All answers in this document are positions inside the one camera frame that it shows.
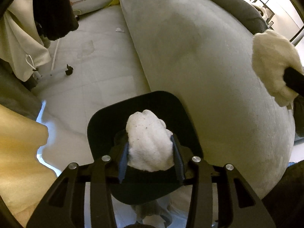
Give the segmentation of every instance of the metal screw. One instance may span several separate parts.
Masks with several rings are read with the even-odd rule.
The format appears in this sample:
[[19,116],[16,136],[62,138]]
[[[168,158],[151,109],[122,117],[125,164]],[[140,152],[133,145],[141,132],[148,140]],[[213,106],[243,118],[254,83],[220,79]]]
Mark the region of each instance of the metal screw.
[[102,156],[101,159],[102,159],[104,162],[108,162],[108,161],[111,160],[111,157],[110,157],[109,155],[104,155],[104,156]]
[[198,162],[201,162],[201,158],[199,156],[194,156],[192,158],[192,161],[195,162],[195,163],[198,163]]
[[70,164],[69,164],[69,169],[74,170],[74,169],[77,168],[77,166],[78,166],[77,163],[70,163]]
[[227,170],[233,170],[234,169],[234,166],[232,164],[227,164],[226,165],[226,169]]

